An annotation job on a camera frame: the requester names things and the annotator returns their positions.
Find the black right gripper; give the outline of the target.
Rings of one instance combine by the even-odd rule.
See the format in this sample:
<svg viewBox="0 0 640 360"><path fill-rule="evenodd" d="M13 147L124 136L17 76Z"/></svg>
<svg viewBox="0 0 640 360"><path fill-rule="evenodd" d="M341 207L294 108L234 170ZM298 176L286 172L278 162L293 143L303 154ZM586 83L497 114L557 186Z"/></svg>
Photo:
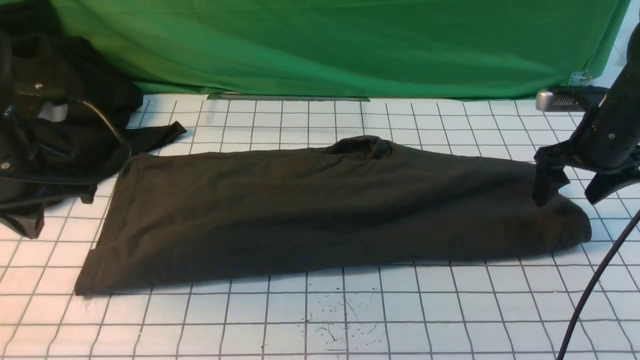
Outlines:
<svg viewBox="0 0 640 360"><path fill-rule="evenodd" d="M639 76L619 75L608 91L581 87L577 98L585 114L570 142L535 153L532 199L537 207L570 183L564 168L573 155L576 167L596 173L584 192L592 205L640 182Z"/></svg>

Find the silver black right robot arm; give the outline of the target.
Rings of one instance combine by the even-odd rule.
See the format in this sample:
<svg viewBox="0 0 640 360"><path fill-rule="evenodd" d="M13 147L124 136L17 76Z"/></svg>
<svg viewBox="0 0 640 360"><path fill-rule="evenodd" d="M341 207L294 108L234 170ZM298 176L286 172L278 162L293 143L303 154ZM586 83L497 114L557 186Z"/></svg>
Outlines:
<svg viewBox="0 0 640 360"><path fill-rule="evenodd" d="M532 198L538 207L569 184L564 169L594 173L584 192L591 204L639 182L640 164L640 35L636 27L626 51L626 64L610 88L554 86L541 89L535 108L546 113L583 111L569 139L537 150Z"/></svg>

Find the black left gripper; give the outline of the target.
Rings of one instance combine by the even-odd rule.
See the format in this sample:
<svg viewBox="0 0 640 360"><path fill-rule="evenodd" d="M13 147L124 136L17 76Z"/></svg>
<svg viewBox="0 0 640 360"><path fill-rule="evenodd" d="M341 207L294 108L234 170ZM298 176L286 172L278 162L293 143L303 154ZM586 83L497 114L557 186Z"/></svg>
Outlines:
<svg viewBox="0 0 640 360"><path fill-rule="evenodd" d="M131 156L131 146L114 123L91 102L66 89L14 80L13 48L1 34L1 223L28 239L38 239L45 210L67 199L94 202L98 184L118 173ZM73 158L73 141L57 129L69 105L82 105L103 121L118 142L98 171L72 175L50 164L48 154Z"/></svg>

